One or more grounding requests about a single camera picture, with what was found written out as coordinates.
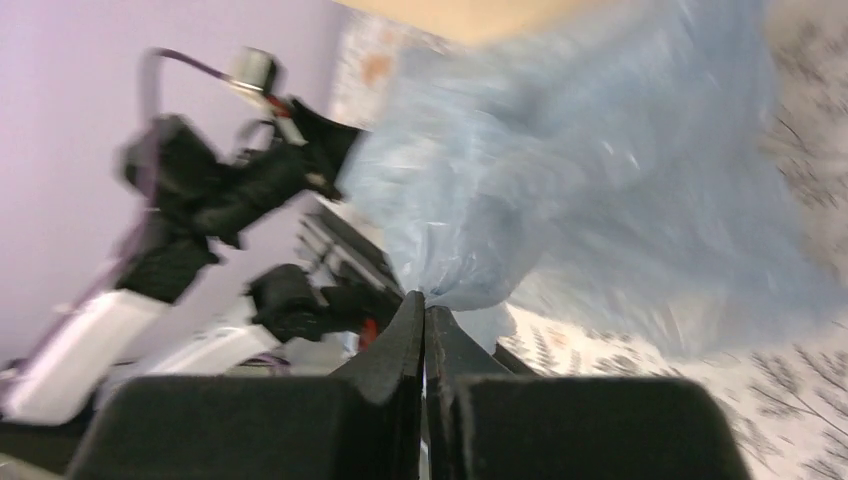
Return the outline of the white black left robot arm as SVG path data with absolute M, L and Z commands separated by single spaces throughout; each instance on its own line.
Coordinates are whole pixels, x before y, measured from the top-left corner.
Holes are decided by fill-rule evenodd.
M 212 241 L 232 248 L 254 223 L 310 190 L 337 200 L 336 179 L 360 136 L 298 98 L 275 105 L 263 149 L 219 161 L 190 122 L 156 118 L 122 152 L 124 179 L 145 198 L 102 284 L 70 307 L 25 359 L 4 373 L 1 418 L 55 426 L 74 419 L 127 346 L 218 263 Z

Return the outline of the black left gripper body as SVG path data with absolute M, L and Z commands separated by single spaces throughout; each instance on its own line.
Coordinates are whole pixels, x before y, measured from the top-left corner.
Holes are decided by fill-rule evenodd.
M 309 187 L 307 166 L 304 151 L 289 144 L 254 155 L 192 214 L 192 226 L 239 249 L 242 231 Z

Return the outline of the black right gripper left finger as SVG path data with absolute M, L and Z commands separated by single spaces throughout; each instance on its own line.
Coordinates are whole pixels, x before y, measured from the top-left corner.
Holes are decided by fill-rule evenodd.
M 326 376 L 147 376 L 101 410 L 71 479 L 415 479 L 424 299 Z

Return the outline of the blue plastic trash bag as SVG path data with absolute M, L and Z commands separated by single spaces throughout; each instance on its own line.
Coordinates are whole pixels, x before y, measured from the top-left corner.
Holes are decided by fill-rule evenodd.
M 346 161 L 394 275 L 669 357 L 796 339 L 847 309 L 761 146 L 761 1 L 620 1 L 548 31 L 410 49 Z

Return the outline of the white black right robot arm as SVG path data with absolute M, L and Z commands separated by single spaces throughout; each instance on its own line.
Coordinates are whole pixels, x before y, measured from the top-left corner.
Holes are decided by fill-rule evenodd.
M 262 332 L 317 338 L 377 319 L 319 377 L 146 376 L 97 415 L 72 479 L 745 479 L 719 406 L 671 377 L 542 377 L 489 355 L 444 307 L 366 283 L 321 302 L 292 265 L 255 280 Z

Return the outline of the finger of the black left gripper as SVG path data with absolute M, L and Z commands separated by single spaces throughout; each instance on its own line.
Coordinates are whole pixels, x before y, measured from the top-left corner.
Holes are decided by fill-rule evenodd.
M 322 116 L 298 97 L 292 96 L 289 105 L 290 118 L 306 141 L 300 150 L 311 189 L 331 201 L 341 200 L 336 181 L 363 130 Z

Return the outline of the beige plastic trash bin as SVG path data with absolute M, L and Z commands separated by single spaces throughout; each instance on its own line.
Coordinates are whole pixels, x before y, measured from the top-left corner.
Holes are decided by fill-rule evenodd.
M 341 0 L 340 3 L 463 45 L 481 45 L 538 30 L 577 13 L 612 4 L 597 0 Z

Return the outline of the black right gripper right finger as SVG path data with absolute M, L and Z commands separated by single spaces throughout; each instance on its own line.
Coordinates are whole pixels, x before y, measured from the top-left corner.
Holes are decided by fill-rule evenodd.
M 675 377 L 517 374 L 424 316 L 434 479 L 747 479 L 718 404 Z

